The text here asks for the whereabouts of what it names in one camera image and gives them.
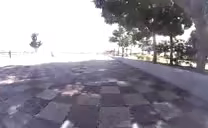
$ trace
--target tree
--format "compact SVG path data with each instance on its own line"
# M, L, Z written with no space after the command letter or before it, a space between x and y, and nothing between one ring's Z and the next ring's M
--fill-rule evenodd
M95 4L102 9L102 16L107 23L119 23L126 28L138 28L152 33L154 63L157 61L156 34L166 34L166 29L172 37L183 33L183 30L177 29L183 29L181 26L185 21L190 21L190 26L192 24L183 10L173 2L161 4L154 0L95 0Z
M208 54L208 0L173 0L192 17L198 40L197 69L203 72Z
M184 14L184 11L172 3L160 9L156 14L155 21L159 23L158 34L169 36L170 38L170 65L173 65L173 49L174 38L177 35L182 35L184 30L190 28L192 21L188 15Z
M42 45L41 41L37 41L38 35L39 34L37 34L37 33L33 33L31 35L32 42L30 43L30 46L35 49L35 52L37 52L38 48Z
M130 42L130 35L125 30L125 28L122 26L119 26L117 30L114 30L113 36L110 37L109 41L117 43L118 55L119 55L119 48L122 48L122 57L124 57L125 48L129 46L129 42Z
M133 24L138 28L154 23L152 19L144 18L150 9L166 6L171 2L181 7L195 24L197 43L197 69L203 71L208 50L208 0L95 0L96 7L102 9L102 15L107 23L121 23L126 26Z

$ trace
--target green foliage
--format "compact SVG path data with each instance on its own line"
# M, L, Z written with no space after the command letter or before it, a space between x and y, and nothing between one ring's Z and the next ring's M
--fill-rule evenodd
M122 26L113 31L113 36L109 38L110 42L117 43L119 47L126 48L129 46L131 37Z

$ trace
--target sky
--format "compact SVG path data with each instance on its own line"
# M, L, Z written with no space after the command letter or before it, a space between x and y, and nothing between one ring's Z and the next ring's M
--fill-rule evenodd
M100 51L116 26L105 24L91 0L0 0L0 50Z

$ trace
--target distant tree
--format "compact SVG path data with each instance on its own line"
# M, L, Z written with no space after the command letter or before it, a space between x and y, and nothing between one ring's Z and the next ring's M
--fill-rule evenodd
M37 41L38 35L39 34L37 34L37 33L33 33L31 35L32 42L30 43L30 46L35 49L35 52L37 52L38 48L42 45L41 41Z
M113 31L113 36L109 38L110 42L117 43L118 45L118 55L119 49L122 49L122 57L124 57L125 48L130 44L130 35L126 29L122 26L118 26L117 30Z

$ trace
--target road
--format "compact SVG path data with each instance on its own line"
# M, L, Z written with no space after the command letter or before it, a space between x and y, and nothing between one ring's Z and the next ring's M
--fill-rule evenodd
M208 128L208 104L109 57L69 56L0 67L0 122L5 128Z

